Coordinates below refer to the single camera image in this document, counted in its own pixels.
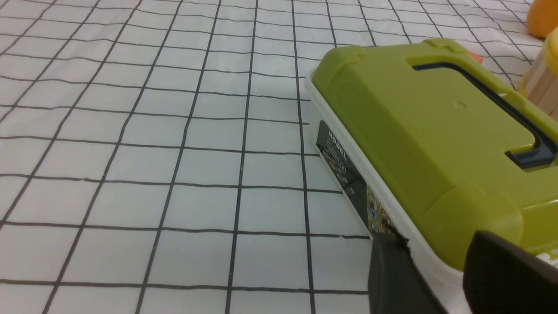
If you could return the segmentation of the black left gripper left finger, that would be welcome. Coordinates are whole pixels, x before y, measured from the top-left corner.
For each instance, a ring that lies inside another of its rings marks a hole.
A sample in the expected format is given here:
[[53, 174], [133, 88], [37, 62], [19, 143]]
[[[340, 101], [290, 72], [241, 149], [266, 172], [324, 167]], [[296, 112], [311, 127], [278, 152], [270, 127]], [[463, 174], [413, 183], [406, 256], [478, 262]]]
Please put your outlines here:
[[368, 275], [371, 314], [446, 314], [413, 263], [404, 238], [372, 236]]

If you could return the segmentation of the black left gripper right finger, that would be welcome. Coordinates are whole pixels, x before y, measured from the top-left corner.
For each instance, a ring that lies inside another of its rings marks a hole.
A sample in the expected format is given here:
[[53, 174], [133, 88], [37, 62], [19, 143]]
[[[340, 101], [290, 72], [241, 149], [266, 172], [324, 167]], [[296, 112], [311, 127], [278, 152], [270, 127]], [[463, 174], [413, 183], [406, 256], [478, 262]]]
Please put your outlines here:
[[463, 291], [473, 314], [555, 314], [557, 268], [489, 231], [466, 255]]

